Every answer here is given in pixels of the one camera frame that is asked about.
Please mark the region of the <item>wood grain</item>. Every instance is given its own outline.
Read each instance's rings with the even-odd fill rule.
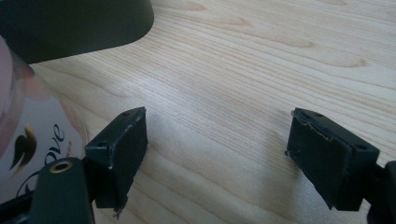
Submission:
[[[154,0],[137,42],[34,64],[89,138],[148,110],[148,154],[120,220],[365,223],[330,211],[285,155],[290,111],[318,111],[396,160],[396,2]]]

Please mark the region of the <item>wooden table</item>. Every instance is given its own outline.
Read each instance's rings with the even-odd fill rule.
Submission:
[[[133,44],[34,64],[77,105],[89,139],[145,106],[148,153],[120,220],[365,223],[330,211],[285,156],[295,107],[396,160],[393,0],[156,0]]]

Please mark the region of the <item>black plastic part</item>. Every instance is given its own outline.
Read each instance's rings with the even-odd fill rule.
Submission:
[[[82,161],[54,161],[39,173],[29,223],[94,223],[88,197]]]
[[[28,192],[22,196],[10,200],[0,205],[0,223],[23,223],[28,219],[27,214],[33,199],[33,192]]]
[[[124,208],[147,147],[144,107],[118,115],[85,147],[89,190],[98,208]]]
[[[296,108],[288,154],[329,208],[358,211],[379,150],[332,120]]]
[[[365,199],[372,205],[367,222],[369,224],[396,223],[396,161],[385,168],[377,167],[371,176]]]
[[[129,44],[153,22],[149,0],[0,1],[0,35],[27,63]]]

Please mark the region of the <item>bird logo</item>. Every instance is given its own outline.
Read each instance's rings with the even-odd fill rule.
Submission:
[[[18,163],[20,163],[20,161],[21,163],[12,175],[12,177],[19,173],[35,155],[35,148],[37,147],[35,134],[33,133],[33,130],[29,124],[25,125],[24,131],[26,136],[20,135],[15,140],[14,160],[9,170],[14,168]]]

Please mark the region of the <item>dove bottle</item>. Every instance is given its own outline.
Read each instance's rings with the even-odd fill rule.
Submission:
[[[83,156],[78,114],[0,36],[0,204],[35,188],[38,171]]]

